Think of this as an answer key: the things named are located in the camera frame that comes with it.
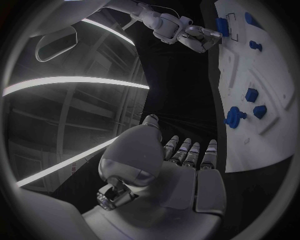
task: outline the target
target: robotic arm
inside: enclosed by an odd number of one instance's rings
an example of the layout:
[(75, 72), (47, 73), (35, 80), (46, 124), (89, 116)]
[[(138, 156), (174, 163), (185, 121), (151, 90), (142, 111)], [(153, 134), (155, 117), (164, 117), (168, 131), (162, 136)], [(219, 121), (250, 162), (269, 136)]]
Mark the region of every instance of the robotic arm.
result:
[(177, 41), (194, 50), (204, 53), (222, 38), (222, 33), (201, 26), (192, 25), (193, 20), (182, 16), (159, 13), (144, 3), (131, 0), (111, 0), (103, 8), (114, 9), (130, 14), (132, 19), (143, 22), (153, 30), (155, 37), (167, 44)]

